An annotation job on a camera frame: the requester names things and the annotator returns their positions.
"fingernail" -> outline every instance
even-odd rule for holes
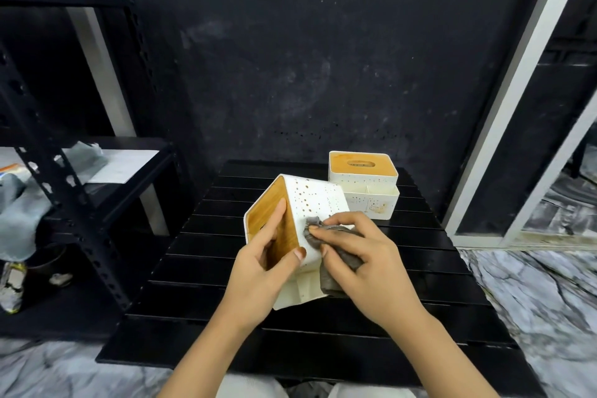
[[[307,256],[307,250],[304,247],[298,247],[293,252],[301,261]]]

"slatted tabletop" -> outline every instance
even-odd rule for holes
[[[238,250],[243,215],[279,174],[327,179],[326,164],[229,161],[128,309],[98,362],[173,368],[223,296]],[[404,169],[389,221],[424,306],[496,390],[545,396],[522,351],[487,301]],[[272,311],[236,355],[231,370],[284,379],[419,387],[400,349],[349,299],[327,297]]]

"white tissue box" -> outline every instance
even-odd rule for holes
[[[287,252],[299,246],[305,248],[307,255],[294,276],[282,287],[273,305],[274,310],[325,296],[319,282],[321,254],[304,238],[305,223],[307,217],[317,216],[325,220],[332,214],[350,210],[338,184],[279,175],[245,213],[243,221],[247,242],[265,225],[280,198],[286,198],[286,213],[278,226],[276,240],[267,251],[267,268],[275,266]]]
[[[400,192],[398,171],[387,154],[331,151],[328,180],[342,186],[350,211],[388,220]]]

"right hand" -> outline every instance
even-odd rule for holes
[[[357,308],[386,332],[401,335],[429,313],[421,304],[396,244],[362,212],[341,212],[324,225],[354,225],[364,237],[330,229],[309,228],[322,244],[325,267]],[[364,264],[353,272],[329,245],[359,256]]]

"hand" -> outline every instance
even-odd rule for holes
[[[288,252],[269,271],[265,270],[266,249],[276,236],[276,229],[286,212],[281,199],[271,217],[249,244],[236,255],[224,297],[215,316],[251,332],[272,310],[282,285],[300,266],[307,254],[303,247]]]
[[[325,267],[365,316],[387,332],[405,332],[420,317],[429,315],[414,290],[396,244],[369,217],[362,212],[341,212],[323,223],[354,225],[364,236],[309,228],[313,236],[326,243],[321,246]],[[364,264],[353,272],[328,244],[359,256]]]

